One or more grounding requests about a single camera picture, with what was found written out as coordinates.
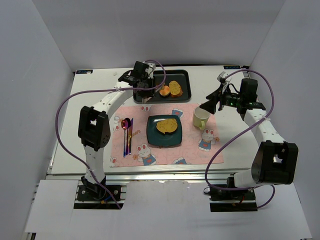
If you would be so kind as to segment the round bun orange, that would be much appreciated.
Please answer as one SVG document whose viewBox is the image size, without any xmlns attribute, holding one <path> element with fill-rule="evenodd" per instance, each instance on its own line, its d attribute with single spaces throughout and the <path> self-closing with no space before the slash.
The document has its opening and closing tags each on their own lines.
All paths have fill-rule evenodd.
<svg viewBox="0 0 320 240">
<path fill-rule="evenodd" d="M 162 97 L 167 97 L 171 94 L 171 90 L 170 90 L 170 87 L 168 85 L 164 85 L 161 90 L 159 91 L 159 94 L 162 96 Z"/>
</svg>

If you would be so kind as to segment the toast slice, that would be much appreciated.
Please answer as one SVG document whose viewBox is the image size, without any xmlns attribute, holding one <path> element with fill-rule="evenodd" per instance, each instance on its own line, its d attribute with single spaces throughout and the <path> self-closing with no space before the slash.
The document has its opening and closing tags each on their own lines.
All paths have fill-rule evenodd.
<svg viewBox="0 0 320 240">
<path fill-rule="evenodd" d="M 162 133 L 173 133 L 178 128 L 178 122 L 175 118 L 167 118 L 156 123 L 156 129 Z"/>
</svg>

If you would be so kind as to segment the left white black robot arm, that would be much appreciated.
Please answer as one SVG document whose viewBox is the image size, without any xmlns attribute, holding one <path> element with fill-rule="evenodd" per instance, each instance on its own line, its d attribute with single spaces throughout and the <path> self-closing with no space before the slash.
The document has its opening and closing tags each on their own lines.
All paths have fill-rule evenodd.
<svg viewBox="0 0 320 240">
<path fill-rule="evenodd" d="M 104 147 L 111 137 L 110 118 L 129 98 L 138 96 L 143 102 L 156 93 L 154 63 L 136 61 L 129 73 L 124 73 L 106 96 L 93 106 L 84 106 L 80 111 L 78 136 L 85 150 L 85 161 L 89 165 L 81 181 L 87 188 L 97 191 L 104 185 Z"/>
</svg>

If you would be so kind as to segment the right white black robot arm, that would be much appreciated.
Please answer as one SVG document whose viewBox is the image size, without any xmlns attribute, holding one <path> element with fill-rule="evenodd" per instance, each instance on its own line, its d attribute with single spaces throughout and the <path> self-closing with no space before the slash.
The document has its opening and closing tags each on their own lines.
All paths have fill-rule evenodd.
<svg viewBox="0 0 320 240">
<path fill-rule="evenodd" d="M 290 185 L 294 180 L 298 159 L 298 146 L 285 141 L 267 117 L 265 106 L 257 101 L 258 82 L 244 78 L 238 93 L 232 93 L 227 81 L 221 81 L 217 90 L 206 97 L 200 108 L 215 114 L 224 106 L 236 108 L 242 120 L 249 126 L 258 144 L 251 168 L 234 173 L 236 189 L 262 185 Z"/>
</svg>

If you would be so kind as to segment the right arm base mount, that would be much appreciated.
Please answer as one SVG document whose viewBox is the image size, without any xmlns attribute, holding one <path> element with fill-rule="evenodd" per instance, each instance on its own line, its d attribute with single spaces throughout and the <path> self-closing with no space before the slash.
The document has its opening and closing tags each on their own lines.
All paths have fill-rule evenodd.
<svg viewBox="0 0 320 240">
<path fill-rule="evenodd" d="M 209 196 L 209 206 L 212 213 L 256 212 L 258 206 L 254 190 L 230 191 L 234 188 L 234 178 L 228 177 L 226 184 L 218 184 L 216 189 L 207 186 L 203 193 Z"/>
</svg>

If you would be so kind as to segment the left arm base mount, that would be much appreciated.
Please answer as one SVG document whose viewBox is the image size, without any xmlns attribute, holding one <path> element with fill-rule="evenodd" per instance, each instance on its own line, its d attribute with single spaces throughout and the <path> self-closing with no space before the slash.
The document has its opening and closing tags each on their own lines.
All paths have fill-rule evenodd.
<svg viewBox="0 0 320 240">
<path fill-rule="evenodd" d="M 97 183 L 88 182 L 82 176 L 81 184 L 78 185 L 73 208 L 78 210 L 120 210 L 124 205 L 125 186 L 119 184 L 103 184 L 110 192 L 106 191 Z"/>
</svg>

